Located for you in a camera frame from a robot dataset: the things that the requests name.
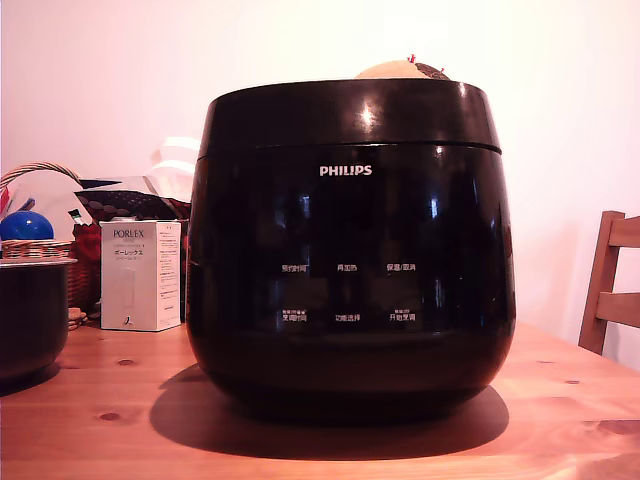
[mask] black pot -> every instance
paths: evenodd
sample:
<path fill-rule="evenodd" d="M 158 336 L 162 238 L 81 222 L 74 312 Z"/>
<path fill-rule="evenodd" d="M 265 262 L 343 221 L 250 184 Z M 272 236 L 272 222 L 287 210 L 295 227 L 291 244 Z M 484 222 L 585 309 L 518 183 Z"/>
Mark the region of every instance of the black pot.
<path fill-rule="evenodd" d="M 252 410 L 448 412 L 491 382 L 515 325 L 484 93 L 385 79 L 220 97 L 196 168 L 189 255 L 198 363 Z"/>
<path fill-rule="evenodd" d="M 0 385 L 37 374 L 67 341 L 69 259 L 0 260 Z"/>

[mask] wood knot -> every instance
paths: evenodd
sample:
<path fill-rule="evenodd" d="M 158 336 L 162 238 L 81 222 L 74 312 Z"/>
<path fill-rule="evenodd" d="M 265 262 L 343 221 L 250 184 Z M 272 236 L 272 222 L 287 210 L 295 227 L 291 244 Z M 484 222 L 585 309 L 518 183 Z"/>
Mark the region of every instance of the wood knot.
<path fill-rule="evenodd" d="M 601 420 L 598 422 L 597 429 L 617 435 L 638 435 L 640 420 Z"/>
<path fill-rule="evenodd" d="M 107 422 L 113 422 L 114 420 L 118 420 L 120 415 L 115 412 L 103 413 L 98 417 L 100 420 L 106 420 Z"/>

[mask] wicker basket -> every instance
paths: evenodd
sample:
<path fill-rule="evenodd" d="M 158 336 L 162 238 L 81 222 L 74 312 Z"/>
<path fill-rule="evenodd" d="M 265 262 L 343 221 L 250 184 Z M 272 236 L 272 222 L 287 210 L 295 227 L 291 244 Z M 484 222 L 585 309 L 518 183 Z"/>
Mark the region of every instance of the wicker basket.
<path fill-rule="evenodd" d="M 0 195 L 12 180 L 15 180 L 25 173 L 37 170 L 60 172 L 73 178 L 78 182 L 78 184 L 80 183 L 78 175 L 65 167 L 54 163 L 32 163 L 18 167 L 4 175 L 0 179 Z M 90 298 L 90 285 L 92 277 L 95 275 L 95 271 L 91 265 L 79 258 L 75 249 L 75 243 L 76 242 L 60 242 L 57 240 L 3 240 L 2 254 L 4 258 L 76 258 L 78 261 L 69 266 L 69 307 L 78 307 L 82 310 L 86 310 L 91 306 L 90 303 L 92 299 Z"/>

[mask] chair backrest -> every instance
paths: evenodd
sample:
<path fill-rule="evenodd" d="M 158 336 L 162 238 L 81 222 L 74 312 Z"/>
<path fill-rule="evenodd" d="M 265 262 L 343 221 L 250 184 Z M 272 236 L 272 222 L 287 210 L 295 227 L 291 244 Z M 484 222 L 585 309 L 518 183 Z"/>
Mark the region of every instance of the chair backrest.
<path fill-rule="evenodd" d="M 578 345 L 602 355 L 607 322 L 640 327 L 640 293 L 612 293 L 620 247 L 640 248 L 640 217 L 602 212 Z"/>

